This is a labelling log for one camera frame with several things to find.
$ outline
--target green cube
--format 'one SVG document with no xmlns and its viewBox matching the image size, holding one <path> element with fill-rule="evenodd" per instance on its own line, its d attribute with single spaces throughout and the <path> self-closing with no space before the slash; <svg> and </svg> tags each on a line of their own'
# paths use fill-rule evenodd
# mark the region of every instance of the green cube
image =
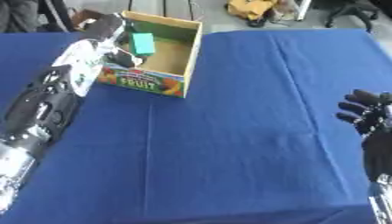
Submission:
<svg viewBox="0 0 392 224">
<path fill-rule="evenodd" d="M 132 33 L 129 51 L 137 56 L 151 56 L 155 53 L 154 36 L 152 33 Z"/>
</svg>

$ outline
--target box label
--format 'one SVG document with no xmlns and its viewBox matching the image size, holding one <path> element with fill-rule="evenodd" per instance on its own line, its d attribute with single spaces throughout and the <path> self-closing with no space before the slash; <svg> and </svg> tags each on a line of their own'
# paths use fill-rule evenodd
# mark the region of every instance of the box label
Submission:
<svg viewBox="0 0 392 224">
<path fill-rule="evenodd" d="M 98 81 L 162 95 L 184 96 L 184 81 L 179 80 L 178 77 L 173 79 L 165 77 L 165 75 L 157 75 L 156 73 L 148 73 L 137 69 L 128 71 L 104 67 Z"/>
</svg>

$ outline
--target table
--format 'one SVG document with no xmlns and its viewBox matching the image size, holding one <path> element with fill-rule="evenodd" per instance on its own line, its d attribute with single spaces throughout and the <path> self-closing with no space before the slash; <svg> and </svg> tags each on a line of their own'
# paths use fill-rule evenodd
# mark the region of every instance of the table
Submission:
<svg viewBox="0 0 392 224">
<path fill-rule="evenodd" d="M 0 112 L 76 36 L 0 35 Z M 0 224 L 371 223 L 334 113 L 391 74 L 364 31 L 206 35 L 185 100 L 96 84 Z"/>
</svg>

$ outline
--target cardboard box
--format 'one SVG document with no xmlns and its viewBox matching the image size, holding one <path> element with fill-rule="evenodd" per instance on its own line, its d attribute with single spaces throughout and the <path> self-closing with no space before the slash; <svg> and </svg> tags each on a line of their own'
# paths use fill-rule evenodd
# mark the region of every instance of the cardboard box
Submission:
<svg viewBox="0 0 392 224">
<path fill-rule="evenodd" d="M 200 49 L 202 23 L 131 11 L 122 14 L 135 21 L 139 32 L 154 35 L 156 52 L 130 70 L 106 62 L 98 81 L 185 98 Z"/>
<path fill-rule="evenodd" d="M 102 16 L 103 16 L 102 13 L 94 10 L 81 10 L 73 14 L 73 16 L 71 17 L 71 21 L 73 27 L 75 27 L 76 30 L 82 31 L 83 22 L 85 22 L 90 18 L 98 20 Z"/>
</svg>

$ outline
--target robotic hand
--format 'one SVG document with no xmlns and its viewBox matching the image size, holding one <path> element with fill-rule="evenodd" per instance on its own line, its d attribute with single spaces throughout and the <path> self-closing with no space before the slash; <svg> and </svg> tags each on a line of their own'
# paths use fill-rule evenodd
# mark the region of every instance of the robotic hand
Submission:
<svg viewBox="0 0 392 224">
<path fill-rule="evenodd" d="M 0 135 L 0 214 L 71 124 L 102 70 L 102 59 L 123 67 L 144 62 L 116 45 L 128 39 L 126 30 L 135 31 L 132 21 L 119 14 L 93 23 L 11 104 Z"/>
<path fill-rule="evenodd" d="M 392 94 L 380 96 L 361 90 L 346 95 L 337 117 L 362 135 L 369 200 L 378 223 L 392 223 Z"/>
</svg>

